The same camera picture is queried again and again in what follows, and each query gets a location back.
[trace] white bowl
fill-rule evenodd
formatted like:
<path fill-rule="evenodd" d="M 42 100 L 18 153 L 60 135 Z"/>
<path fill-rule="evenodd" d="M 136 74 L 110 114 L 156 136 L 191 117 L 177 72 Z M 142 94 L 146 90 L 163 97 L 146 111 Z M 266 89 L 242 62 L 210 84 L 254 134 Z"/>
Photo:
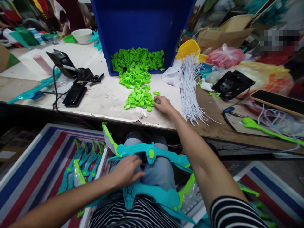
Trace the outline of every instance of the white bowl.
<path fill-rule="evenodd" d="M 93 42 L 88 42 L 88 40 L 91 39 L 92 32 L 93 31 L 91 29 L 79 29 L 73 31 L 71 34 L 75 37 L 79 44 L 89 44 Z"/>
<path fill-rule="evenodd" d="M 8 40 L 0 40 L 0 44 L 2 44 L 5 47 L 11 47 L 12 44 Z"/>

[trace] blue plastic bin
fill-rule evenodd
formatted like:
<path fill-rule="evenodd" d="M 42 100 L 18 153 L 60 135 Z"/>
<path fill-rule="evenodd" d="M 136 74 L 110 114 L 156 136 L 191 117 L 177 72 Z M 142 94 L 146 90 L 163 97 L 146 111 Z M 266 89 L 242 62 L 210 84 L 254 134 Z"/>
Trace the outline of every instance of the blue plastic bin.
<path fill-rule="evenodd" d="M 91 0 L 109 74 L 111 55 L 119 49 L 164 50 L 164 65 L 171 67 L 196 0 Z M 160 73 L 151 70 L 149 73 Z"/>

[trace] jeans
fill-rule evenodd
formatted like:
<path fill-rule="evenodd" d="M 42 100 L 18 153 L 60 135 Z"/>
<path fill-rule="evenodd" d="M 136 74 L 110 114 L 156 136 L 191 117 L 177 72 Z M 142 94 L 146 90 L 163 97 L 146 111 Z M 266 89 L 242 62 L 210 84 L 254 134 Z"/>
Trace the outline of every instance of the jeans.
<path fill-rule="evenodd" d="M 154 146 L 156 146 L 160 149 L 163 149 L 163 150 L 168 150 L 167 142 L 163 136 L 153 135 L 149 140 L 150 144 L 152 142 L 154 142 Z M 127 146 L 141 144 L 141 143 L 143 143 L 143 136 L 139 132 L 131 132 L 128 134 L 124 145 L 127 147 Z M 112 167 L 110 172 L 112 172 L 115 169 L 118 162 L 119 161 L 115 162 L 115 164 Z M 135 170 L 135 172 L 138 172 L 138 171 L 140 171 L 140 166 L 138 166 L 137 169 Z M 145 172 L 145 175 L 139 180 L 140 183 L 146 184 L 146 185 L 159 186 L 166 191 L 171 188 L 176 190 L 172 165 L 168 159 L 166 159 L 164 157 L 157 157 L 154 160 L 153 164 L 147 163 L 145 165 L 145 168 L 143 171 Z M 102 202 L 100 202 L 100 204 L 98 205 L 98 208 L 100 208 L 108 203 L 115 202 L 116 200 L 121 199 L 122 197 L 123 197 L 122 191 L 116 191 L 116 192 L 110 193 L 107 195 L 106 199 L 104 199 Z M 181 226 L 181 222 L 179 219 L 170 216 L 165 210 L 163 210 L 163 212 L 168 217 L 172 218 L 172 220 L 174 220 L 179 226 Z"/>

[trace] person's left hand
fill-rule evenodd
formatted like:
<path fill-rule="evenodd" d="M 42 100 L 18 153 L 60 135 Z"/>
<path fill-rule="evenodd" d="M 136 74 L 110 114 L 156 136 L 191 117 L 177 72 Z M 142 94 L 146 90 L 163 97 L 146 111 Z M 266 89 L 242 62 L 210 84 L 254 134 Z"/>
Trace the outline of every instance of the person's left hand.
<path fill-rule="evenodd" d="M 122 159 L 115 169 L 109 174 L 116 188 L 124 188 L 144 176 L 144 172 L 134 173 L 136 168 L 142 163 L 137 155 L 129 155 Z"/>

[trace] pile of green plastic parts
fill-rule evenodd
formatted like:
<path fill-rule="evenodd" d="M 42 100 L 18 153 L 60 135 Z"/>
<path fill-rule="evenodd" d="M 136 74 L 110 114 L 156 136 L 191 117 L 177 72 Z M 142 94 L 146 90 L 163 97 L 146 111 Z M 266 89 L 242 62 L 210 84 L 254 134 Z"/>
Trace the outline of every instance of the pile of green plastic parts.
<path fill-rule="evenodd" d="M 140 106 L 151 112 L 154 106 L 152 94 L 149 93 L 151 82 L 151 74 L 148 70 L 165 70 L 162 68 L 164 64 L 164 51 L 149 52 L 146 48 L 138 49 L 120 49 L 112 57 L 113 70 L 119 72 L 119 83 L 128 89 L 133 89 L 129 95 L 124 109 L 135 108 Z"/>

